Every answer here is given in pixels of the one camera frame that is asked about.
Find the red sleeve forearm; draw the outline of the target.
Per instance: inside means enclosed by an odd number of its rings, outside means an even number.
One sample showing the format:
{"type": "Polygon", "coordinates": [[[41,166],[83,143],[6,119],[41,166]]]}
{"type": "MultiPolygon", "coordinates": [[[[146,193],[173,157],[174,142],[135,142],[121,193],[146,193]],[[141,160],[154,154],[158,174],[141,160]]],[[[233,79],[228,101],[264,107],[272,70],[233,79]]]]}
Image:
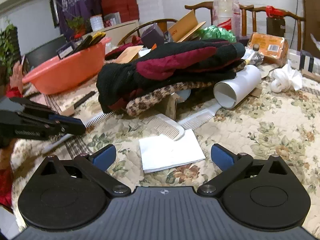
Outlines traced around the red sleeve forearm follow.
{"type": "Polygon", "coordinates": [[[11,191],[13,172],[11,168],[11,155],[17,139],[1,137],[1,206],[11,209],[11,191]]]}

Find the person hand holding phone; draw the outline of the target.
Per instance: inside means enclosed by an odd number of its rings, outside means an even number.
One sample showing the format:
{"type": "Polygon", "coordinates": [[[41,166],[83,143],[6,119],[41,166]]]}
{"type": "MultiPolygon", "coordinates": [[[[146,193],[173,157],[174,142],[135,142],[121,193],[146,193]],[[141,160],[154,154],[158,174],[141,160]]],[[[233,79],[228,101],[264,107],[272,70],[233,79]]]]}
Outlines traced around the person hand holding phone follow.
{"type": "Polygon", "coordinates": [[[20,93],[23,92],[22,69],[23,66],[21,65],[20,61],[17,61],[12,69],[12,76],[10,77],[10,87],[17,88],[20,93]]]}

